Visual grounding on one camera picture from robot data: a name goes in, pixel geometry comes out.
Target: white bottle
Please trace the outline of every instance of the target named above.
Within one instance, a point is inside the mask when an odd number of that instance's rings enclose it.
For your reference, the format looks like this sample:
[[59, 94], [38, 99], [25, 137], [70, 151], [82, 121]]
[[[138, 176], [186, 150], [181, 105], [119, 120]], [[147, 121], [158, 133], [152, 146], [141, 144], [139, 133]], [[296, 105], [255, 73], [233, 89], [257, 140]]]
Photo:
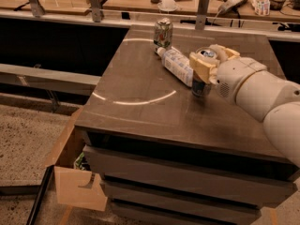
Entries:
[[186, 86], [191, 87], [193, 69], [189, 66], [189, 59], [177, 50], [158, 48], [157, 54], [161, 57], [162, 65]]

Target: bottle cap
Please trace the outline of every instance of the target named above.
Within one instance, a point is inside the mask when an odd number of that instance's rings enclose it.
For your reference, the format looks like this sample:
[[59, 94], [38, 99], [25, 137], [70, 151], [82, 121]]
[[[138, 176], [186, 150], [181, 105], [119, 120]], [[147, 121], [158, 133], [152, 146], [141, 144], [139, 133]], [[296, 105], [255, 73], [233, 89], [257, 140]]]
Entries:
[[158, 56], [162, 57], [162, 55], [166, 52], [166, 49], [165, 48], [157, 48], [157, 54]]

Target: box flap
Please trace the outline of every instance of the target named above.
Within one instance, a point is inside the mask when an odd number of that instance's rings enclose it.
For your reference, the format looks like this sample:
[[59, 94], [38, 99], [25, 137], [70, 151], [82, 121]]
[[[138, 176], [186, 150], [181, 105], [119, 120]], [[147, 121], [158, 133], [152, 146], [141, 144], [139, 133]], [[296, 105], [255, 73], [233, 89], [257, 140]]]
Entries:
[[54, 167], [57, 201], [61, 204], [105, 211], [107, 197], [101, 186], [99, 174]]
[[[69, 144], [72, 144], [72, 149], [68, 149], [69, 151], [75, 151], [76, 145], [78, 146], [78, 143], [82, 143], [83, 141], [78, 139], [80, 136], [74, 131], [75, 128], [75, 122], [82, 112], [83, 108], [80, 108], [76, 112], [74, 112], [70, 119], [67, 121], [67, 124], [56, 140], [51, 153], [46, 157], [46, 160], [44, 162], [45, 167], [49, 167], [52, 165], [56, 165], [58, 162], [58, 159], [61, 157], [61, 154], [63, 153], [64, 149], [68, 147]], [[76, 157], [70, 157], [70, 162], [74, 162]]]

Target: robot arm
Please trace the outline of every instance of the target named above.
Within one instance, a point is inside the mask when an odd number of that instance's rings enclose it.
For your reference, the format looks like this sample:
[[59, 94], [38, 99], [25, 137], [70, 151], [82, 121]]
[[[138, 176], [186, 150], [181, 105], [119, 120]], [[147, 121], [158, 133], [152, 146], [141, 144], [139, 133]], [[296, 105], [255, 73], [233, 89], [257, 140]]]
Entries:
[[263, 122], [268, 140], [300, 167], [300, 85], [282, 80], [246, 57], [219, 65], [217, 93]]

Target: floor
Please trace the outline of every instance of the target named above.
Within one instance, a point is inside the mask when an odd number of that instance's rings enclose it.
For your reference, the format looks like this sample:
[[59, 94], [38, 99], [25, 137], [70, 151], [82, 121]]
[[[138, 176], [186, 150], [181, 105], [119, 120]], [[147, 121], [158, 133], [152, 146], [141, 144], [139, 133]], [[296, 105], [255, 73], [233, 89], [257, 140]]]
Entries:
[[[0, 186], [39, 185], [43, 161], [63, 130], [69, 116], [81, 105], [63, 102], [55, 113], [44, 98], [0, 93]], [[0, 225], [26, 224], [35, 196], [0, 197]], [[300, 192], [276, 209], [264, 207], [252, 225], [297, 225]], [[150, 225], [114, 215], [108, 203], [105, 212], [58, 204], [53, 179], [40, 207], [37, 225]]]

